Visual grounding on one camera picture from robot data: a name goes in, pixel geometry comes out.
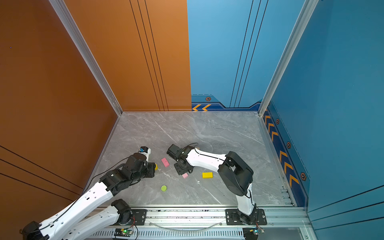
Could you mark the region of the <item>green circuit board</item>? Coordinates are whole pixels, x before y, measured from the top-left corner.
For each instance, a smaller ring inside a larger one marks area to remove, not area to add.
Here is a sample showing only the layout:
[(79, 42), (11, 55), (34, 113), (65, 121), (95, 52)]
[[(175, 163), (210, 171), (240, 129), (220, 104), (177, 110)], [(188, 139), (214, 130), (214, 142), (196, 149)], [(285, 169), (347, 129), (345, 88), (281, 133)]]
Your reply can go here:
[(133, 232), (132, 229), (115, 229), (114, 238), (129, 238)]
[(256, 228), (243, 228), (243, 236), (245, 240), (258, 240), (261, 234), (264, 234), (265, 231)]

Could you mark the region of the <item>dark pink rectangular block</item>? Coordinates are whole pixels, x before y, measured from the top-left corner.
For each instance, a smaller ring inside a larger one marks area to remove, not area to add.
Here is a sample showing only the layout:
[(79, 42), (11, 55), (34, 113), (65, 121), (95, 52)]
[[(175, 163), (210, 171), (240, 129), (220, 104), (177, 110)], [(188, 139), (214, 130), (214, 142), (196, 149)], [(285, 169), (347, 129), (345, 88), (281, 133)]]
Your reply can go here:
[(162, 161), (165, 168), (170, 166), (170, 163), (168, 162), (168, 160), (166, 158), (162, 158), (161, 161)]

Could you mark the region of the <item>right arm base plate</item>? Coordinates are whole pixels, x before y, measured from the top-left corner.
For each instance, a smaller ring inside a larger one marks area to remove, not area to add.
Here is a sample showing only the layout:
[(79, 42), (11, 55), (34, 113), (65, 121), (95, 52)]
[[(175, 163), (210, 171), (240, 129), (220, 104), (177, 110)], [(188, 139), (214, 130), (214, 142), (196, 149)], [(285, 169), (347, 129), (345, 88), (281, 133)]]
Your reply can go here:
[(266, 226), (268, 224), (265, 211), (254, 208), (250, 215), (240, 212), (238, 209), (226, 209), (226, 223), (228, 226), (248, 225)]

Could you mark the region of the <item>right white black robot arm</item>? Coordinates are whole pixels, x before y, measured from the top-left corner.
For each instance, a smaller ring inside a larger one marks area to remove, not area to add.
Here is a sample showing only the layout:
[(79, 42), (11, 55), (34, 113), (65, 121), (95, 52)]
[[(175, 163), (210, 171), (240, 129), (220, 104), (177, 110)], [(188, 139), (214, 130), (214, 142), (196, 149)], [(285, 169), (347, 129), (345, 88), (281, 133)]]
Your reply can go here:
[(230, 214), (235, 221), (246, 225), (257, 224), (256, 204), (253, 198), (253, 170), (235, 152), (213, 154), (198, 150), (193, 146), (180, 148), (171, 145), (167, 154), (176, 161), (175, 169), (179, 175), (192, 173), (195, 167), (218, 173), (226, 187), (236, 195), (238, 208)]

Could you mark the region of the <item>right aluminium corner post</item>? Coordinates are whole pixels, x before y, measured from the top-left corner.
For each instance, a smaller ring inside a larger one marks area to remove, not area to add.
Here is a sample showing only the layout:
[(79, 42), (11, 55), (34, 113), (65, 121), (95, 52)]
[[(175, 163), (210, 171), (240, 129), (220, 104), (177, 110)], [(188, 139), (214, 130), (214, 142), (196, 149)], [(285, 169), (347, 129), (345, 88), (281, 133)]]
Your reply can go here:
[(304, 2), (258, 110), (260, 117), (262, 117), (267, 110), (318, 2), (319, 0), (306, 0)]

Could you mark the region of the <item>left aluminium corner post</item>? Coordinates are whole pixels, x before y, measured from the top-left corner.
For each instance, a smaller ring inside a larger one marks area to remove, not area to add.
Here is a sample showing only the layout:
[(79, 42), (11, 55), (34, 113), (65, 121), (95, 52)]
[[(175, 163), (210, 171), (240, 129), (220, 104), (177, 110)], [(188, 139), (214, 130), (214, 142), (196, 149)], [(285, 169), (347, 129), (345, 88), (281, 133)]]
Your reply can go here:
[(83, 37), (79, 27), (77, 26), (74, 18), (72, 17), (70, 10), (68, 9), (64, 1), (49, 0), (54, 11), (71, 37), (73, 43), (77, 47), (79, 53), (105, 94), (110, 105), (114, 109), (118, 117), (123, 114), (123, 109), (119, 104), (112, 88), (110, 87), (105, 75), (103, 74), (99, 64), (97, 63), (91, 49), (89, 48), (85, 38)]

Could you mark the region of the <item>right green circuit board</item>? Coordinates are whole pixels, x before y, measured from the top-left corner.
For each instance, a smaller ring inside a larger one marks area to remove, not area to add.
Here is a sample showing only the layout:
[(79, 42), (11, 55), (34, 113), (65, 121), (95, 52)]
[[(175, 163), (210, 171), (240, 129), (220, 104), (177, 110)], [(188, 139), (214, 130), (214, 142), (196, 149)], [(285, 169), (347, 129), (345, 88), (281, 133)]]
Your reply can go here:
[(258, 240), (261, 234), (264, 234), (265, 231), (256, 228), (243, 228), (243, 236), (245, 240)]

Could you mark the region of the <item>left green circuit board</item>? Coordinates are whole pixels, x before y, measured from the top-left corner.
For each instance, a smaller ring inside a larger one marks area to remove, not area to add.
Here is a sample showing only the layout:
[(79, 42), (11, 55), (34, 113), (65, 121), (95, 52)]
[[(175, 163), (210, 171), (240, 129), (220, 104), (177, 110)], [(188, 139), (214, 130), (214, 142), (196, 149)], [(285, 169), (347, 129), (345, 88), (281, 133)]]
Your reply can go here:
[(114, 238), (129, 238), (133, 232), (132, 229), (115, 229)]

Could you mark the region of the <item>yellow rectangular block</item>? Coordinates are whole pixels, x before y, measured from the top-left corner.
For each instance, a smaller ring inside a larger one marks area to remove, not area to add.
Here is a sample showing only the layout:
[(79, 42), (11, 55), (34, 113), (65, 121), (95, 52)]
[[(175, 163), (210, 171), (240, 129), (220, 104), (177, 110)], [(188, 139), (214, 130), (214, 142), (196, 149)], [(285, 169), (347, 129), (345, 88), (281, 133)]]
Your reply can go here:
[(205, 172), (205, 173), (202, 173), (202, 178), (203, 179), (212, 179), (214, 176), (214, 174), (212, 172)]

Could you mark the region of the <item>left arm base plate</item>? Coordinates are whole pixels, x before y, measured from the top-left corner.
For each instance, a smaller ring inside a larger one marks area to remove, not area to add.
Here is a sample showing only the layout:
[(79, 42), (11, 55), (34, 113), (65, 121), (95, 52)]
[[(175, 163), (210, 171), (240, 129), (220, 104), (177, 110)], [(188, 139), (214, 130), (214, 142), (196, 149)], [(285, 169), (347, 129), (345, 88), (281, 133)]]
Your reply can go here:
[(117, 226), (143, 226), (147, 217), (146, 209), (134, 209), (119, 215), (118, 221), (115, 223)]

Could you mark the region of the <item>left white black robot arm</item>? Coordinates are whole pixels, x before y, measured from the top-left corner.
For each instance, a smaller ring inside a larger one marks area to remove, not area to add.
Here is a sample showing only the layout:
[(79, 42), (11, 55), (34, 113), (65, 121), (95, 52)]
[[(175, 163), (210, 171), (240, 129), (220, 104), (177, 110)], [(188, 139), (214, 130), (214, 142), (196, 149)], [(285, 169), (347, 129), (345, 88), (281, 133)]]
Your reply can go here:
[(93, 187), (52, 217), (26, 225), (21, 234), (25, 240), (84, 240), (113, 224), (131, 226), (135, 217), (122, 199), (115, 200), (103, 211), (88, 215), (101, 204), (144, 178), (155, 176), (155, 163), (148, 161), (151, 150), (141, 147), (126, 163), (107, 171)]

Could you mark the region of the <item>aluminium front rail frame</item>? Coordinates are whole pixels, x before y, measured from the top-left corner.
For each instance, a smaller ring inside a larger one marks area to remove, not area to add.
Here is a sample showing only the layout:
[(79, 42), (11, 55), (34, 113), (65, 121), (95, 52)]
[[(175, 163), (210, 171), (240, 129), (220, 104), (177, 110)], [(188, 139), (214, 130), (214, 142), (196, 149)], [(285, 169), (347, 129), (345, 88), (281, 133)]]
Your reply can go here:
[[(91, 212), (91, 217), (103, 211), (101, 208)], [(146, 208), (147, 217), (143, 226), (107, 226), (87, 239), (113, 240), (167, 240), (167, 239), (244, 239), (243, 228), (264, 230), (258, 240), (290, 240), (294, 233), (300, 240), (315, 240), (315, 231), (302, 208), (265, 208), (266, 226), (235, 225), (226, 223), (225, 210), (230, 208)], [(129, 238), (114, 238), (115, 229), (132, 229)]]

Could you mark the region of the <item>aluminium corner post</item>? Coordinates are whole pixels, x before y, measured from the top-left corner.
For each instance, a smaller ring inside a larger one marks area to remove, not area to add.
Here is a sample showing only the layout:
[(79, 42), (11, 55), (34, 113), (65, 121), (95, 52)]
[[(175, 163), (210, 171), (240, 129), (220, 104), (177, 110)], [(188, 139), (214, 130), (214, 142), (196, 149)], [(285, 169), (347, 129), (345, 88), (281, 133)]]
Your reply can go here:
[(77, 26), (74, 18), (72, 17), (70, 10), (68, 9), (64, 1), (49, 0), (54, 11), (71, 37), (73, 43), (77, 47), (79, 53), (105, 94), (110, 105), (114, 109), (118, 117), (123, 114), (123, 109), (119, 104), (112, 88), (110, 87), (105, 75), (103, 74), (99, 64), (97, 63), (91, 49), (89, 48), (85, 38), (83, 37), (79, 27)]
[(262, 117), (267, 110), (318, 2), (319, 0), (306, 0), (304, 2), (258, 110), (260, 117)]

